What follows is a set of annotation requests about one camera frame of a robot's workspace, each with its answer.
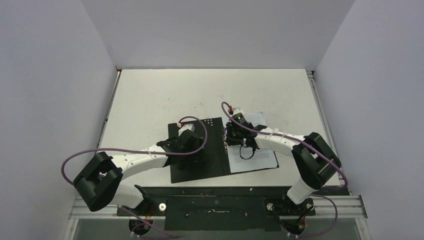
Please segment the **grey and black folder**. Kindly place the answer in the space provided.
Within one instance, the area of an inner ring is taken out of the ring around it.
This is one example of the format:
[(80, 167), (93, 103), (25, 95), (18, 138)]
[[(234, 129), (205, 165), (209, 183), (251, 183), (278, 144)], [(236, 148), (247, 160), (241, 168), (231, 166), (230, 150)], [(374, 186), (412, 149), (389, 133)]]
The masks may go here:
[(198, 161), (170, 166), (170, 182), (173, 184), (245, 173), (230, 173), (223, 119), (206, 118), (202, 122), (208, 134), (206, 144), (198, 152)]

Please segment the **printed paper sheet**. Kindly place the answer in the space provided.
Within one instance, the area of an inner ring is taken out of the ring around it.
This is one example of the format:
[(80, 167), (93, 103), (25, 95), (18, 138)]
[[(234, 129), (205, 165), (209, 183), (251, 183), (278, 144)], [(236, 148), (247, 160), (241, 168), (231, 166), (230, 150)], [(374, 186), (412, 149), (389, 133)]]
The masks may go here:
[(226, 145), (226, 150), (231, 174), (279, 168), (278, 160), (272, 150), (256, 149), (253, 156), (250, 147)]

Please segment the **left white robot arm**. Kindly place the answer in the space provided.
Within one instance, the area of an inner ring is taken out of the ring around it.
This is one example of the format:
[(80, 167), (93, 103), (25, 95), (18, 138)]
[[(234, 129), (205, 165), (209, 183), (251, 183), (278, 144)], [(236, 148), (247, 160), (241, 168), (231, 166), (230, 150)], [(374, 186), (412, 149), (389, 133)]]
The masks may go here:
[(85, 165), (72, 184), (91, 212), (108, 205), (128, 207), (136, 215), (149, 210), (149, 201), (138, 185), (123, 181), (144, 171), (175, 165), (197, 156), (207, 137), (190, 129), (159, 141), (140, 153), (108, 155), (101, 151)]

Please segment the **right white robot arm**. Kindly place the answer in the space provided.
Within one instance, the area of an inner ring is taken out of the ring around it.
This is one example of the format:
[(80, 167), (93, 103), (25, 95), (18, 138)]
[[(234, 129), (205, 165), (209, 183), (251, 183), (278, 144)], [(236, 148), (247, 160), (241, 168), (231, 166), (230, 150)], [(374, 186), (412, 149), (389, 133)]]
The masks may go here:
[(270, 150), (292, 157), (300, 174), (299, 180), (284, 194), (282, 207), (290, 215), (303, 207), (303, 202), (319, 191), (341, 170), (341, 162), (324, 138), (317, 132), (308, 135), (286, 134), (265, 125), (229, 121), (226, 143), (255, 150)]

